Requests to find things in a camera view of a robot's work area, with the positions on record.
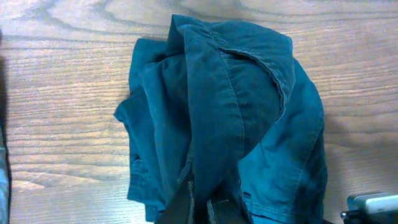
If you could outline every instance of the wooden table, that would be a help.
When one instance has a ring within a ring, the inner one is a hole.
[[[2,0],[11,223],[142,223],[126,200],[129,94],[139,37],[171,14],[244,19],[294,41],[325,105],[325,218],[353,193],[398,193],[398,2]]]

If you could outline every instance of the gray device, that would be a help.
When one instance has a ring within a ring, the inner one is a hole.
[[[347,198],[349,211],[341,212],[344,224],[398,224],[398,195],[371,192]]]

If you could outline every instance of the teal shirt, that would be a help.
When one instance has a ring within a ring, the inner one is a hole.
[[[323,107],[292,51],[255,24],[185,16],[172,16],[167,41],[137,41],[115,117],[130,138],[127,197],[148,222],[190,173],[195,208],[221,186],[254,223],[322,221]]]

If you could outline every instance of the crumpled shirt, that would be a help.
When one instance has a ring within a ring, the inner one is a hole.
[[[222,186],[254,223],[322,221],[323,106],[289,37],[173,15],[166,41],[137,41],[129,87],[115,117],[130,139],[127,197],[148,222],[190,173],[195,207]]]

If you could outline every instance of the wooden surface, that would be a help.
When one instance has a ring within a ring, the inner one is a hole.
[[[325,218],[341,223],[349,194],[398,193],[397,1],[2,0],[11,223],[142,223],[113,112],[135,41],[166,37],[171,14],[293,39],[325,105]]]

